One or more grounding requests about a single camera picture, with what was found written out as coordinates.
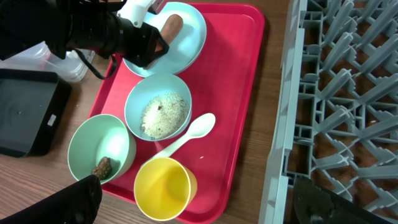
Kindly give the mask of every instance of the wooden table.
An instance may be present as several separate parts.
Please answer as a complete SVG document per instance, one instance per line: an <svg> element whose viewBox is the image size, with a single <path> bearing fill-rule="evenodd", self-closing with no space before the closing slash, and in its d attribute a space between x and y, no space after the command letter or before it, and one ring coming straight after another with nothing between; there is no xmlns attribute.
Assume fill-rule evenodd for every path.
<svg viewBox="0 0 398 224"><path fill-rule="evenodd" d="M257 223L259 217L279 100L280 60L289 0L236 2L255 5L268 20L229 202L224 214L216 221L245 224ZM93 64L103 73L108 67L108 61L97 56ZM52 148L46 156L15 159L0 155L0 219L75 182L67 164L68 145L77 127L86 120L100 84L101 80L87 72L82 82L73 85ZM104 194L95 223L156 222L146 218L136 205Z"/></svg>

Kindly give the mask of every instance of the black tray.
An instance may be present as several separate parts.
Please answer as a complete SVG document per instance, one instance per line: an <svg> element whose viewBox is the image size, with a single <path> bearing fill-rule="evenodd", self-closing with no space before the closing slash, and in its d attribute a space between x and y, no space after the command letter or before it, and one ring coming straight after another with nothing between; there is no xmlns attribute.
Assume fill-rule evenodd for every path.
<svg viewBox="0 0 398 224"><path fill-rule="evenodd" d="M46 154L71 89L53 72L0 69L0 153Z"/></svg>

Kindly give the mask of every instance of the white rice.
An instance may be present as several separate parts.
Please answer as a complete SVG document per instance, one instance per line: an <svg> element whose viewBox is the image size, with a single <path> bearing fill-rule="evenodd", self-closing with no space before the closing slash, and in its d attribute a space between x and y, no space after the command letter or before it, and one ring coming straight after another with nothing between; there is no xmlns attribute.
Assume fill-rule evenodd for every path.
<svg viewBox="0 0 398 224"><path fill-rule="evenodd" d="M176 92L156 96L144 108L141 128L154 138L162 139L173 134L188 116L189 104Z"/></svg>

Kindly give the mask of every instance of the plate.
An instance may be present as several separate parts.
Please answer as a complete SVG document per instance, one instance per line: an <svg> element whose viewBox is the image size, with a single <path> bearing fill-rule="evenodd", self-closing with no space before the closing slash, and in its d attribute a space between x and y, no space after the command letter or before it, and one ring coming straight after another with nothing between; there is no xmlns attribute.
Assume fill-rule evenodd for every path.
<svg viewBox="0 0 398 224"><path fill-rule="evenodd" d="M120 11L120 16L128 19L128 15L123 12L126 12L126 9ZM166 20L172 14L181 16L183 27L170 44L169 52L159 58L148 70L123 59L130 71L141 77L148 77L156 73L176 75L188 68L199 56L205 44L207 29L202 14L193 6L180 2L168 2L158 15L148 12L144 22L162 30Z"/></svg>

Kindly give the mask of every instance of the white spoon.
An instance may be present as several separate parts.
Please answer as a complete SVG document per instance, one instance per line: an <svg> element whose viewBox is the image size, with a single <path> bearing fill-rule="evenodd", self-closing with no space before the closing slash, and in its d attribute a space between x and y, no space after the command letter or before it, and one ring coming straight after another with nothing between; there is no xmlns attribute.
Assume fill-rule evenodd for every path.
<svg viewBox="0 0 398 224"><path fill-rule="evenodd" d="M188 131L178 140L167 146L150 159L158 157L170 157L177 149L184 145L187 141L195 138L205 137L214 127L216 117L212 113L204 114L192 121Z"/></svg>

